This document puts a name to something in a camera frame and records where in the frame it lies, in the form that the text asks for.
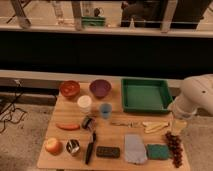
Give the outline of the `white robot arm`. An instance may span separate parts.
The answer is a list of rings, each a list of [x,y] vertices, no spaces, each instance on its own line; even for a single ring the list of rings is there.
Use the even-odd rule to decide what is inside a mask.
[[[171,134],[177,136],[186,127],[186,119],[202,108],[213,115],[213,74],[191,76],[180,84],[180,94],[168,109],[173,114]]]

